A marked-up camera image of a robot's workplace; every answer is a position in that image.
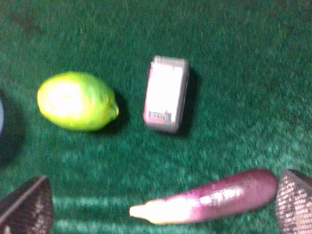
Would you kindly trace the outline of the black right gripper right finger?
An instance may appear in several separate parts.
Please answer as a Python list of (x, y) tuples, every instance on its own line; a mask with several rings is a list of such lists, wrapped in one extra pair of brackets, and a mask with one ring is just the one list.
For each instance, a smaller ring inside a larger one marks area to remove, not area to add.
[(284, 170), (276, 196), (275, 214), (283, 234), (312, 232), (312, 178), (294, 170)]

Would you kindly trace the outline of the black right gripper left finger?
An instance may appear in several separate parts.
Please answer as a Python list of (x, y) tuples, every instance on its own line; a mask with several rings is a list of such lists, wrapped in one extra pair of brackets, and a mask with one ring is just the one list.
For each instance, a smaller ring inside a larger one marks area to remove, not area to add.
[(36, 176), (0, 201), (2, 234), (49, 234), (54, 222), (50, 180)]

